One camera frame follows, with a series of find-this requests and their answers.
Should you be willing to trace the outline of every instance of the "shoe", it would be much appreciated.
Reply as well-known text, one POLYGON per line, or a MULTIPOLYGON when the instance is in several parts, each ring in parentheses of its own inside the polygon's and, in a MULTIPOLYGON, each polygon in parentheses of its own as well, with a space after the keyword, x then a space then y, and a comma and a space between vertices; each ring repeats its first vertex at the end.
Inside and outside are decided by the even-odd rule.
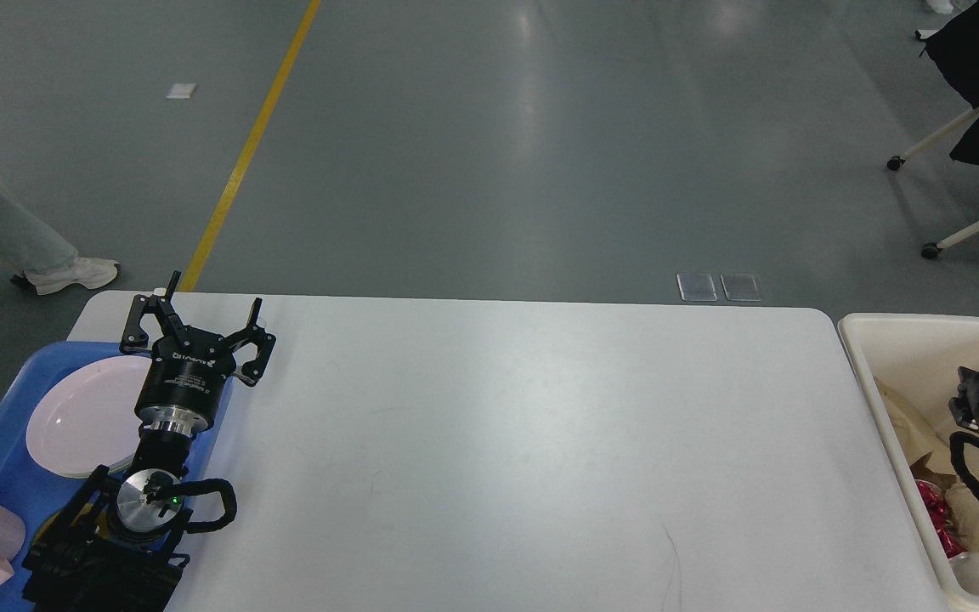
MULTIPOLYGON (((119 261, 78 257, 70 268, 46 275, 25 275, 24 280, 32 285, 37 295, 48 295, 78 283, 86 289, 98 289, 112 282, 120 274, 119 261)), ((11 281, 17 286, 19 282, 11 281)))

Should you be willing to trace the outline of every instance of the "gray floor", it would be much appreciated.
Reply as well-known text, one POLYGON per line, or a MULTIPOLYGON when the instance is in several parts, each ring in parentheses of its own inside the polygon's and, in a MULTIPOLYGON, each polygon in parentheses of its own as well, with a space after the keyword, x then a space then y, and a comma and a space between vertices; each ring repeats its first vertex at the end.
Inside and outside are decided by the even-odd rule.
MULTIPOLYGON (((186 267, 307 0, 0 1, 0 172, 113 287, 186 267), (172 82, 198 82, 166 101, 172 82)), ((922 0, 323 0, 199 291, 979 316, 979 167, 922 0)), ((89 293, 0 264, 0 399, 89 293)))

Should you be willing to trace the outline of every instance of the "chair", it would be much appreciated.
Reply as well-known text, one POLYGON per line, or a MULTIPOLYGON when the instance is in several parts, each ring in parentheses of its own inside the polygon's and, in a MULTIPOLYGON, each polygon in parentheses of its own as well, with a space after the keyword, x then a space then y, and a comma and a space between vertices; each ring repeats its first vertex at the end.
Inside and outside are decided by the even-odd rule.
MULTIPOLYGON (((943 125, 943 127, 940 127, 939 129, 936 129, 935 132, 932 132, 930 135, 928 135, 927 139, 922 139, 919 143, 913 144, 912 147, 909 147, 908 150, 903 152, 901 155, 891 156, 890 160, 886 162, 886 167, 889 167, 889 169, 894 172, 901 170, 901 166, 904 166, 905 162, 913 159, 914 156, 920 155, 921 152, 928 150, 928 148, 932 147, 932 145, 939 142, 940 139, 943 139, 944 136, 954 132, 957 128, 962 128, 963 125, 975 120, 977 117, 979 117, 979 107, 963 112, 962 115, 956 116, 953 120, 943 125)), ((943 240, 929 241, 929 243, 924 244, 924 246, 920 248, 920 255, 925 259, 935 259, 936 257, 939 257, 940 252, 943 252, 944 249, 954 247, 955 244, 968 239, 968 237, 971 237, 978 232, 979 221, 976 221, 975 224, 959 229, 959 231, 952 233, 943 240)))

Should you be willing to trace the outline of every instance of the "table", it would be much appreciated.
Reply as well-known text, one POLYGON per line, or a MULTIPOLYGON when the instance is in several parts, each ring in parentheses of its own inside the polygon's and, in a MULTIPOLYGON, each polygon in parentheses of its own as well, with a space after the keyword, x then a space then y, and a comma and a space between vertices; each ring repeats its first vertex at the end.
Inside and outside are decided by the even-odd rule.
MULTIPOLYGON (((70 340, 117 340, 132 295, 70 340)), ((228 333, 251 300, 173 302, 228 333)), ((206 473, 240 515, 185 538, 168 609, 948 609, 816 310, 263 296, 262 318, 275 352, 206 473)))

